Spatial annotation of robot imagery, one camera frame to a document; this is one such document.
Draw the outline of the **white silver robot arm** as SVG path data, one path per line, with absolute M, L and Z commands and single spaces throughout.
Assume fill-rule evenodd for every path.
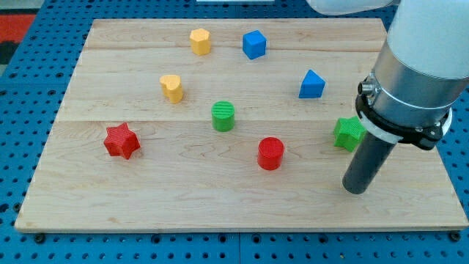
M 366 129 L 361 150 L 398 143 L 431 150 L 446 134 L 451 107 L 468 85 L 468 0 L 310 0 L 323 15 L 396 6 L 387 37 L 355 102 Z

